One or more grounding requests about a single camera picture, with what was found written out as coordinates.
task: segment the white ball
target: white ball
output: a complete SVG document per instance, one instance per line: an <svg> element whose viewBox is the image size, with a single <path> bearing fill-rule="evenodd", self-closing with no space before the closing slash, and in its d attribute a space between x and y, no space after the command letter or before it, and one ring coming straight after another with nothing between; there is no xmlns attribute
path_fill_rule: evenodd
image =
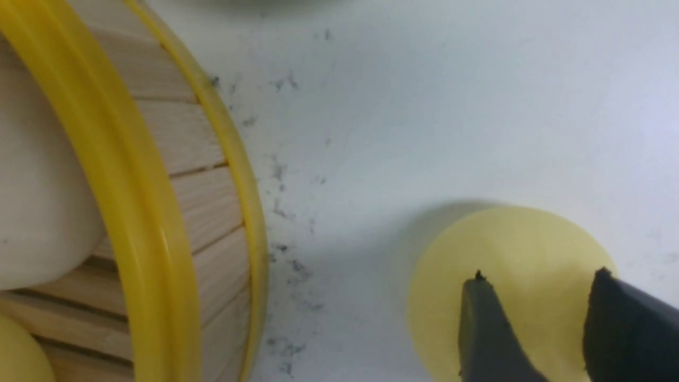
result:
<svg viewBox="0 0 679 382"><path fill-rule="evenodd" d="M105 235L52 108L35 84L12 88L13 78L0 73L0 290L65 275Z"/></svg>

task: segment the yellow rim edge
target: yellow rim edge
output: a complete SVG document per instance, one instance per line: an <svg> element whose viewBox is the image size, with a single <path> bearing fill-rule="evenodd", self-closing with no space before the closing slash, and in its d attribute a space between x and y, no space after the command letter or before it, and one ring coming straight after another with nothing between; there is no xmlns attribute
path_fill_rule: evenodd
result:
<svg viewBox="0 0 679 382"><path fill-rule="evenodd" d="M126 0L126 2L151 29L158 41L168 50L196 92L198 100L202 104L219 138L222 150L236 182L247 230L251 263L252 308L250 312L250 334L245 360L243 361L240 373L240 382L245 382L252 371L261 342L264 321L266 319L269 281L266 226L261 201L259 200L257 182L234 122L191 52L175 36L165 22L153 10L149 9L147 5L139 0Z"/></svg>
<svg viewBox="0 0 679 382"><path fill-rule="evenodd" d="M125 291L136 380L199 381L189 242L125 84L64 0L0 0L0 31L49 98L98 201Z"/></svg>

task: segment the yellow ball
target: yellow ball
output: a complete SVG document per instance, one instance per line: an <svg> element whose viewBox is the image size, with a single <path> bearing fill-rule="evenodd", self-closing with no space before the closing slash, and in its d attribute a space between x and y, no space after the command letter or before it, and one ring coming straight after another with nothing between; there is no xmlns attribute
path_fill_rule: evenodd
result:
<svg viewBox="0 0 679 382"><path fill-rule="evenodd" d="M408 298L415 348L434 381L460 381L462 283L480 270L533 366L553 382L586 382L588 296L594 273L604 266L614 272L606 250L552 213L500 207L464 218L416 267Z"/></svg>
<svg viewBox="0 0 679 382"><path fill-rule="evenodd" d="M52 367L35 339L0 315L0 381L54 382Z"/></svg>

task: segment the white surface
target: white surface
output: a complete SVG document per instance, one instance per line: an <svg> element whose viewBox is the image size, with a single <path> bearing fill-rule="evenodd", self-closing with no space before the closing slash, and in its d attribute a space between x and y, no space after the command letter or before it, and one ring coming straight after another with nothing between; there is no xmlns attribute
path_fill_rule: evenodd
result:
<svg viewBox="0 0 679 382"><path fill-rule="evenodd" d="M151 1L220 77L260 179L254 381L427 381L408 266L488 202L575 221L679 306L676 0L268 3Z"/></svg>

